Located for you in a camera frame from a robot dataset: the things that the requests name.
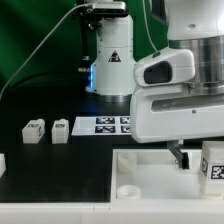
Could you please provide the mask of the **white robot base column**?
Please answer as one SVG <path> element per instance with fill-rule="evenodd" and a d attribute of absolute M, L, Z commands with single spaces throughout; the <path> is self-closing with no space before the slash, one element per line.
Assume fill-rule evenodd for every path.
<path fill-rule="evenodd" d="M 86 91 L 106 102 L 128 101 L 136 86 L 133 70 L 133 19 L 102 19 L 97 29 L 97 56 Z"/>

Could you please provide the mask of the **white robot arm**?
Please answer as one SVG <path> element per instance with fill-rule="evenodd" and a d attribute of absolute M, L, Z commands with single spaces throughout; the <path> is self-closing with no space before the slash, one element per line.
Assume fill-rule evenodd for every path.
<path fill-rule="evenodd" d="M 139 143 L 163 142 L 182 169 L 178 142 L 224 135 L 224 0 L 149 0 L 168 25 L 168 46 L 134 69 L 131 133 Z"/>

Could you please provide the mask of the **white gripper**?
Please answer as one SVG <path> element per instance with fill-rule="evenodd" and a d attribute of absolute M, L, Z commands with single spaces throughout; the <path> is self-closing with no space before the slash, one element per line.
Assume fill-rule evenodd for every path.
<path fill-rule="evenodd" d="M 132 137 L 139 143 L 168 141 L 180 169 L 189 168 L 189 157 L 174 140 L 224 135 L 224 94 L 190 94 L 188 82 L 194 76 L 194 56 L 187 49 L 166 47 L 134 69 Z"/>

